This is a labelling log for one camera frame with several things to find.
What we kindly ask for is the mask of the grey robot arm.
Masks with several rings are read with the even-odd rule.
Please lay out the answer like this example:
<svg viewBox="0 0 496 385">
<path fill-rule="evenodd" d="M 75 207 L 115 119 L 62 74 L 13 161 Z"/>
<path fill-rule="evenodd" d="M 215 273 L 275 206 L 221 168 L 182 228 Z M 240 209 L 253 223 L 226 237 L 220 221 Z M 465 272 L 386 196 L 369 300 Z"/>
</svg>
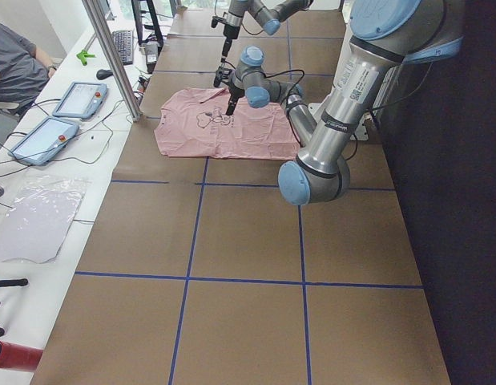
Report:
<svg viewBox="0 0 496 385">
<path fill-rule="evenodd" d="M 350 54 L 339 82 L 313 115 L 295 83 L 270 79 L 259 47 L 243 49 L 236 68 L 218 68 L 216 83 L 230 92 L 228 114 L 240 98 L 254 108 L 278 103 L 299 136 L 294 160 L 284 163 L 278 185 L 293 205 L 331 201 L 349 186 L 342 152 L 362 116 L 373 106 L 387 72 L 409 63 L 456 55 L 461 48 L 463 1 L 356 1 L 350 14 Z"/>
<path fill-rule="evenodd" d="M 231 1 L 224 16 L 214 15 L 211 23 L 212 28 L 216 28 L 219 23 L 224 25 L 223 35 L 225 42 L 221 62 L 226 61 L 232 42 L 238 39 L 246 13 L 249 13 L 254 18 L 263 32 L 268 35 L 274 35 L 279 30 L 282 22 L 299 11 L 307 10 L 312 4 L 313 0 L 288 0 L 269 9 L 260 0 Z"/>
</svg>

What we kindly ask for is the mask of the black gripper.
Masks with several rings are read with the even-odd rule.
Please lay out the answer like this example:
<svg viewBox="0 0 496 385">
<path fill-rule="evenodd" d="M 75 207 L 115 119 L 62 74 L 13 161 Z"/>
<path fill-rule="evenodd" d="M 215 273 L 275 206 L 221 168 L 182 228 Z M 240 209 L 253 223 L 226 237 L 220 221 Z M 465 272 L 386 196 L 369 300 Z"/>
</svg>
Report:
<svg viewBox="0 0 496 385">
<path fill-rule="evenodd" d="M 243 97 L 243 86 L 235 84 L 234 82 L 228 82 L 228 90 L 230 96 L 228 100 L 227 110 L 234 111 L 239 99 Z"/>
<path fill-rule="evenodd" d="M 212 17 L 212 28 L 216 28 L 220 23 L 224 25 L 223 35 L 225 37 L 221 55 L 228 56 L 233 41 L 238 39 L 240 33 L 240 17 L 235 14 L 226 14 L 223 17 Z"/>
</svg>

